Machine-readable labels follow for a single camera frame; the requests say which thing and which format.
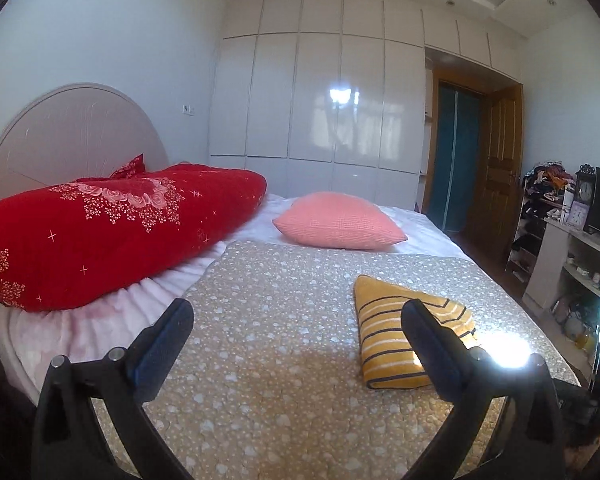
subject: pink cushion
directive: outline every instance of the pink cushion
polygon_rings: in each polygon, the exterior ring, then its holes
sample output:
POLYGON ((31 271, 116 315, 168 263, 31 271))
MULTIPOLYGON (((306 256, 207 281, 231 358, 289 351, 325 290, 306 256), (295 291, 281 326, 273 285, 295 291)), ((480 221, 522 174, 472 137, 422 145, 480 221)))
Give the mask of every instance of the pink cushion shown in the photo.
POLYGON ((293 241, 315 247, 381 250, 407 239, 378 206, 329 191, 299 198, 273 225, 293 241))

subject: headboard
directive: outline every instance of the headboard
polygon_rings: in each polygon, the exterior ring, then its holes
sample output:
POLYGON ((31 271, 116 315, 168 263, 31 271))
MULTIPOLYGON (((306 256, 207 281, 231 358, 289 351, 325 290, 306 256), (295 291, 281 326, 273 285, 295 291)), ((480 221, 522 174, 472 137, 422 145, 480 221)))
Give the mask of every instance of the headboard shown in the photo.
POLYGON ((107 86, 62 86, 30 103, 0 137, 0 199, 85 176, 109 176, 140 153, 149 171, 168 164, 142 108, 107 86))

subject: clock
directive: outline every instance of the clock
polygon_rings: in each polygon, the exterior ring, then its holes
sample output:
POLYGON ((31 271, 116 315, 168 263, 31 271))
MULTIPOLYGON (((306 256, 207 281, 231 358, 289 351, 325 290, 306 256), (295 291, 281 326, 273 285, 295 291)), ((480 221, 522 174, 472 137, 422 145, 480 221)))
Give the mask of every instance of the clock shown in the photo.
POLYGON ((580 171, 576 173, 577 182, 574 200, 587 206, 593 202, 594 186, 596 184, 596 170, 589 164, 584 164, 580 167, 580 171))
POLYGON ((587 214, 589 214, 589 205, 574 200, 571 204, 569 216, 567 216, 567 225, 582 231, 587 221, 587 214))

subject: yellow striped pillow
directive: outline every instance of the yellow striped pillow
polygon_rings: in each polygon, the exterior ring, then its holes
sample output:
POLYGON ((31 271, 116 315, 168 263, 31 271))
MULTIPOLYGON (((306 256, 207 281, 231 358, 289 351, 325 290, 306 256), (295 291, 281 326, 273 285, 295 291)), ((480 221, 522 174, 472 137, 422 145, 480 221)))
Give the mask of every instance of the yellow striped pillow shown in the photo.
POLYGON ((358 276, 353 286, 360 327, 362 375, 369 388, 417 388, 430 384, 400 326, 405 302, 420 300, 443 326, 471 348, 478 341, 471 311, 449 298, 358 276))

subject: pillow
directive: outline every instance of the pillow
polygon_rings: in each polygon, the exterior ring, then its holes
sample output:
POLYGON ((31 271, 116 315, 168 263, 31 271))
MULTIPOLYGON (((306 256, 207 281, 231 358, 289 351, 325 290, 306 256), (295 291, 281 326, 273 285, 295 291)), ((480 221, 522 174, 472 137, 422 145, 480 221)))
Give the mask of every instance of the pillow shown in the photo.
POLYGON ((315 247, 382 250, 407 239, 378 206, 329 191, 297 199, 273 225, 293 241, 315 247))
POLYGON ((476 346, 475 323, 463 304, 404 286, 358 276, 353 285, 360 327, 362 375, 369 388, 417 388, 430 384, 400 325, 402 306, 420 300, 467 348, 476 346))
POLYGON ((75 308, 154 276, 246 222, 265 179, 178 164, 0 200, 0 302, 75 308))
POLYGON ((129 178, 135 174, 144 173, 146 168, 144 167, 144 153, 132 158, 124 166, 118 168, 116 171, 111 173, 109 178, 129 178))

